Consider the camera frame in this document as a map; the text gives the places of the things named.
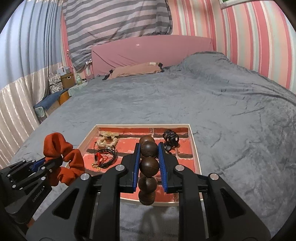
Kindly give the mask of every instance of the gray blanket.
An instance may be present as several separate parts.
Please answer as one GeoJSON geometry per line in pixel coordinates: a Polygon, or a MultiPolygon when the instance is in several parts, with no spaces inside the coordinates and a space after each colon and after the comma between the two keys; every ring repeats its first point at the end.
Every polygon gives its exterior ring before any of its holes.
{"type": "MultiPolygon", "coordinates": [[[[13,158],[42,157],[61,132],[77,147],[95,124],[189,123],[202,173],[217,172],[274,235],[296,205],[296,96],[220,53],[163,73],[96,78],[54,111],[13,158]]],[[[35,218],[65,188],[50,193],[35,218]]],[[[177,240],[178,208],[121,204],[122,240],[177,240]]]]}
{"type": "Polygon", "coordinates": [[[63,14],[76,70],[91,59],[94,44],[172,32],[165,0],[66,0],[63,14]]]}

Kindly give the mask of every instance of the white box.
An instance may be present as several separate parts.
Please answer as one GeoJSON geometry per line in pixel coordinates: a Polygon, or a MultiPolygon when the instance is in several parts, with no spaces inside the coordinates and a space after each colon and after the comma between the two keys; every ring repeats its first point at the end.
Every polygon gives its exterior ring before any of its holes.
{"type": "Polygon", "coordinates": [[[70,73],[70,68],[68,66],[63,66],[62,68],[57,69],[57,73],[60,76],[63,76],[65,74],[69,74],[70,73]]]}

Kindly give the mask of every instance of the cardboard box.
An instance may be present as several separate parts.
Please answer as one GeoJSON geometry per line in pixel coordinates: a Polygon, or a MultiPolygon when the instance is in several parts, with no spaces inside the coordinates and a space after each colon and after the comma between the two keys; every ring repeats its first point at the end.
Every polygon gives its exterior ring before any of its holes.
{"type": "Polygon", "coordinates": [[[75,85],[74,75],[72,73],[61,76],[64,89],[71,88],[75,85]]]}
{"type": "MultiPolygon", "coordinates": [[[[185,165],[197,174],[201,174],[200,162],[197,154],[197,149],[193,139],[193,134],[189,124],[147,124],[147,125],[96,125],[87,134],[77,149],[80,150],[86,172],[91,175],[97,175],[100,172],[105,173],[109,168],[120,164],[122,156],[125,154],[133,153],[135,143],[137,143],[141,136],[151,135],[155,139],[156,143],[164,142],[162,134],[164,130],[172,129],[180,136],[180,146],[172,150],[172,155],[176,156],[179,164],[185,165]],[[96,138],[99,136],[100,131],[112,131],[118,132],[118,142],[116,150],[118,151],[117,161],[107,169],[101,169],[99,172],[95,172],[91,164],[94,162],[93,147],[96,138]]],[[[120,200],[122,202],[129,202],[134,204],[140,204],[138,199],[139,188],[133,194],[121,193],[120,200]]],[[[158,186],[156,189],[154,206],[178,206],[178,194],[166,194],[163,191],[162,186],[158,186]]]]}

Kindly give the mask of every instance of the shiny satin curtain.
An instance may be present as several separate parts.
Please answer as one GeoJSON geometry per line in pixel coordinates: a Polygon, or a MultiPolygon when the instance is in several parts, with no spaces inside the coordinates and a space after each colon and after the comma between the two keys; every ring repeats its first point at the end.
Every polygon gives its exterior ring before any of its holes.
{"type": "Polygon", "coordinates": [[[59,0],[26,0],[0,33],[0,168],[39,126],[33,106],[62,66],[61,11],[59,0]]]}

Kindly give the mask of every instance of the pink striped wallpaper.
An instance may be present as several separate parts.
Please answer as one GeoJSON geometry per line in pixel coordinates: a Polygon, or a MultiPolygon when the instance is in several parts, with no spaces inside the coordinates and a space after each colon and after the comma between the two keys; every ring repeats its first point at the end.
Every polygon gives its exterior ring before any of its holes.
{"type": "Polygon", "coordinates": [[[173,34],[213,39],[215,51],[296,93],[296,33],[274,1],[220,9],[219,0],[168,0],[173,34]]]}

